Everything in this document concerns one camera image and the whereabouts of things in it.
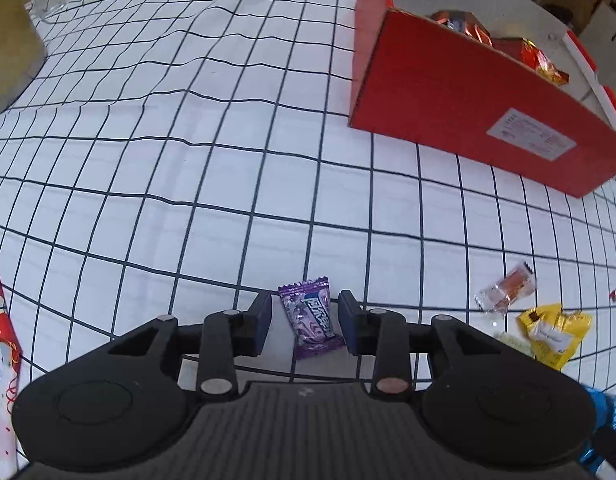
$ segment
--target cardboard box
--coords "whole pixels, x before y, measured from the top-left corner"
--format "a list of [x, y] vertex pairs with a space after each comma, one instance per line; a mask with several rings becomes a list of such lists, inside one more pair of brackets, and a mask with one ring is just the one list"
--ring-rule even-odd
[[[553, 45], [549, 56], [570, 72], [571, 88], [423, 17], [441, 9], [468, 10], [493, 36], [529, 38], [540, 48], [565, 38], [570, 45]], [[355, 29], [351, 127], [457, 153], [576, 197], [616, 175], [616, 116], [605, 114], [616, 102], [608, 104], [589, 66], [592, 79], [583, 69], [572, 73], [581, 60], [567, 46], [576, 42], [529, 0], [357, 0]], [[557, 52], [568, 57], [567, 69]], [[608, 102], [586, 107], [586, 88]]]

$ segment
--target wrapped candy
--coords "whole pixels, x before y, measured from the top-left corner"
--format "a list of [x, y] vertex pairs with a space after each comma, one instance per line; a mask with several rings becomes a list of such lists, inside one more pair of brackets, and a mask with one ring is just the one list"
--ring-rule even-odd
[[430, 17], [431, 20], [445, 25], [451, 30], [470, 36], [480, 43], [492, 46], [490, 33], [472, 12], [464, 10], [438, 10]]
[[345, 345], [330, 320], [328, 278], [279, 287], [279, 296], [296, 336], [294, 356], [304, 359]]
[[526, 38], [494, 38], [492, 46], [521, 61], [557, 86], [568, 84], [570, 76], [559, 70], [532, 41]]
[[564, 314], [559, 303], [530, 308], [517, 320], [530, 339], [536, 359], [555, 370], [561, 370], [575, 354], [592, 325], [590, 314]]
[[521, 262], [499, 281], [483, 288], [474, 295], [474, 300], [484, 312], [499, 312], [505, 316], [508, 307], [517, 300], [537, 290], [533, 271]]

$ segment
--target table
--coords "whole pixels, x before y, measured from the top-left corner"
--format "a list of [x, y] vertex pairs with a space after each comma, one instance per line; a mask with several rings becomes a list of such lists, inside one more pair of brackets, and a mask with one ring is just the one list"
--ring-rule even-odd
[[[351, 130], [354, 5], [69, 0], [37, 24], [48, 61], [0, 115], [0, 274], [21, 387], [159, 314], [198, 323], [322, 275], [335, 298], [349, 288], [411, 322], [480, 326], [472, 295], [525, 260], [539, 288], [508, 329], [535, 304], [591, 313], [564, 372], [616, 394], [616, 179], [576, 200]], [[240, 384], [371, 376], [372, 358], [296, 362], [292, 346], [275, 296]], [[185, 359], [183, 387], [194, 371]]]

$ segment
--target gold foil wrapped chocolate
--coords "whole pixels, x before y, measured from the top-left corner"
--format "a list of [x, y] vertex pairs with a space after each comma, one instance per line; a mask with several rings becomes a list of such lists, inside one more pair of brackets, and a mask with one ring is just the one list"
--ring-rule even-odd
[[492, 46], [521, 61], [557, 86], [568, 84], [570, 76], [559, 70], [532, 41], [526, 38], [494, 38]]
[[488, 29], [482, 25], [472, 12], [465, 12], [464, 10], [438, 10], [432, 14], [430, 19], [445, 25], [451, 30], [470, 36], [480, 43], [492, 46]]

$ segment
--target red cardboard box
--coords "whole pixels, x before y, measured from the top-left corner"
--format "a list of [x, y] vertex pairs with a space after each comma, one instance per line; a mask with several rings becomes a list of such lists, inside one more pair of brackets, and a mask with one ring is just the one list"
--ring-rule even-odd
[[[457, 153], [575, 197], [616, 175], [616, 130], [607, 117], [522, 63], [418, 15], [416, 1], [357, 0], [351, 127]], [[431, 0], [444, 6], [426, 14], [468, 10], [490, 28], [484, 14], [514, 22], [513, 11], [526, 5], [502, 0], [509, 12], [498, 0], [492, 9], [473, 1]], [[530, 21], [552, 27], [536, 9]]]

